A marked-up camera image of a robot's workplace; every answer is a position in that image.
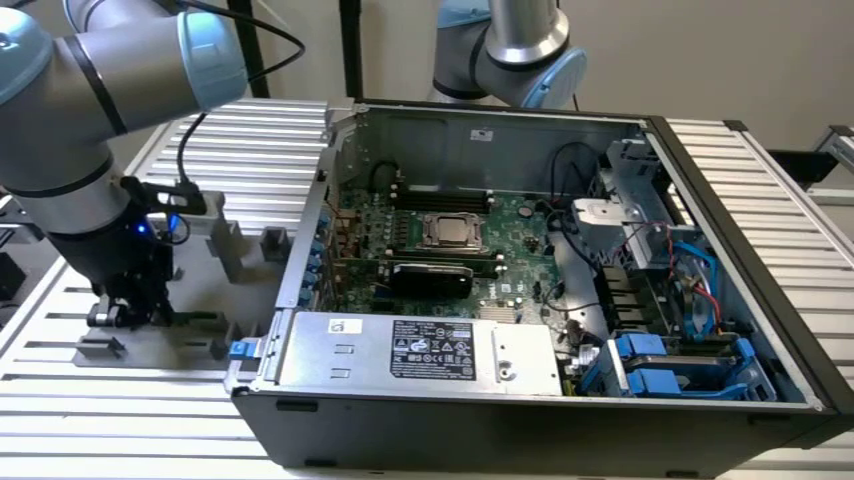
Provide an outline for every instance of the power supply label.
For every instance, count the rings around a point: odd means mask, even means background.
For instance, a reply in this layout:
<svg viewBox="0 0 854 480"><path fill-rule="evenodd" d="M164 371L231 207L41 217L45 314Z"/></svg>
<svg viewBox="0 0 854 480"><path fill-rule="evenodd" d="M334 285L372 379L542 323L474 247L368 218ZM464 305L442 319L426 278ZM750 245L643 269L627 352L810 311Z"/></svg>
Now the power supply label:
<svg viewBox="0 0 854 480"><path fill-rule="evenodd" d="M398 378L476 380L471 324L395 320L391 374Z"/></svg>

